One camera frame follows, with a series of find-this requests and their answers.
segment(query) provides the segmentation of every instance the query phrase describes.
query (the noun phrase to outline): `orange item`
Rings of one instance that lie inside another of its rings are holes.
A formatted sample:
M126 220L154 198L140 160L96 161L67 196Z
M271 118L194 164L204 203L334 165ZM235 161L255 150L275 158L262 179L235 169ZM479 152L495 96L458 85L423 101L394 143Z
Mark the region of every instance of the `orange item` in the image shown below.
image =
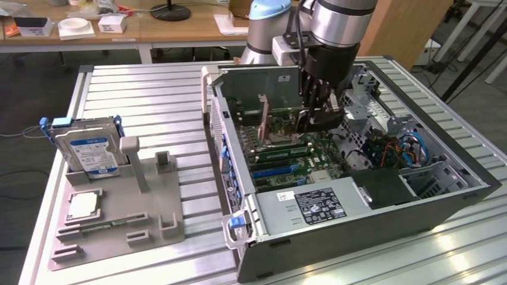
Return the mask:
M18 34L19 34L19 29L18 29L16 23L12 23L11 25L6 27L6 36L14 37Z

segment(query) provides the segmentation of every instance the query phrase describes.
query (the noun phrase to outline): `white plastic part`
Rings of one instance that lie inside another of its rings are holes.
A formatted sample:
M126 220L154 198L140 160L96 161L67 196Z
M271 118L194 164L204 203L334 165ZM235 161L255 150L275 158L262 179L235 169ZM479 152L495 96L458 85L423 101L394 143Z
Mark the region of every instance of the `white plastic part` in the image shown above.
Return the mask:
M287 45L283 36L273 38L273 56L279 66L286 67L289 65L295 65L295 62L291 59L291 53L297 52L299 52L299 50L293 49Z

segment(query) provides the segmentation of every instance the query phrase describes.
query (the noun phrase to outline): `table leg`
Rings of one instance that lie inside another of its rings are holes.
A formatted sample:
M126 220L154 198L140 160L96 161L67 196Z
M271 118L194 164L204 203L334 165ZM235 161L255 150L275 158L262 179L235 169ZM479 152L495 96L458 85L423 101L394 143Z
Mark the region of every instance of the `table leg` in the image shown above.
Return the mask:
M142 43L138 45L139 57L142 58L142 64L152 64L151 60L151 44Z
M487 84L491 84L497 77L501 75L501 73L503 72L503 70L506 70L507 68L507 56L505 57L503 61L501 62L501 64L498 65L498 67L494 69L494 71L491 72L490 76L486 78L485 82Z
M442 58L445 57L446 52L450 50L454 41L457 40L459 34L462 33L462 31L463 31L463 29L465 29L465 27L466 27L466 25L467 25L467 23L469 23L471 17L474 16L478 9L479 9L479 4L474 3L470 6L470 9L469 9L467 13L465 14L462 20L459 21L457 28L454 29L450 37L447 38L446 43L443 44L441 50L438 51L438 53L434 57L434 61L439 62L442 60Z
M498 10L493 13L490 19L485 22L481 30L474 35L473 39L470 40L466 49L463 50L462 54L458 57L458 61L465 61L470 52L475 48L479 40L483 38L486 32L490 30L491 25L495 23L498 17L502 15L503 11L506 10L506 7L499 7Z

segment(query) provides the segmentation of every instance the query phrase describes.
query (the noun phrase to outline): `black cable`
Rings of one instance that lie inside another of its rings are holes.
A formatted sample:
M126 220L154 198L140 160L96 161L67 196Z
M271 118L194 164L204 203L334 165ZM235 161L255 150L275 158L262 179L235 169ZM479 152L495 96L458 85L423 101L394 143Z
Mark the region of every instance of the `black cable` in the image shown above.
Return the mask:
M299 44L299 66L305 67L307 62L303 46L303 32L302 32L302 8L306 0L299 0L298 9L295 11L295 32L298 33L298 44Z
M493 60L493 62L490 63L490 65L485 68L485 70L477 75L477 77L474 77L474 79L469 82L469 84L463 87L463 89L458 92L458 94L447 101L447 104L450 104L454 99L458 98L458 96L461 95L461 93L469 88L469 86L474 83L474 81L485 74L485 72L489 70L489 68L495 64L495 62L502 58L502 56L505 55L505 53L507 52L507 48L505 49L505 51L498 55L498 57L495 57L495 59Z
M481 28L483 27L483 24L486 23L486 21L490 19L493 13L495 13L495 11L498 10L499 6L502 5L502 3L505 2L506 0L502 0L495 8L491 10L490 14L485 17L483 21L481 22L481 24L478 25L474 33L469 36L469 38L465 39L465 41L462 41L462 44L459 45L458 47L458 50L453 53L453 55L450 56L450 60L446 62L446 67L442 69L441 73L438 74L438 77L435 78L434 80L434 83L431 83L430 87L429 88L433 88L437 81L439 80L442 74L445 73L446 69L449 68L449 66L451 65L453 61L457 59L459 53L462 52L463 48L467 46L467 43L470 42L470 40L473 39L473 37L475 36L477 32L481 30Z
M38 170L38 169L18 170L18 171L7 172L7 173L0 174L0 178L2 178L2 177L6 177L6 176L8 176L8 175L18 174L18 173L31 173L31 172L42 173L42 174L44 174L46 177L50 179L50 174L48 174L48 172L44 172L44 171L42 171L42 170ZM38 196L35 196L35 197L14 197L14 196L8 196L8 195L0 195L0 198L7 198L7 199L11 199L11 200L26 201L26 200L39 199L43 195L44 195L44 193L40 194L40 195L38 195Z

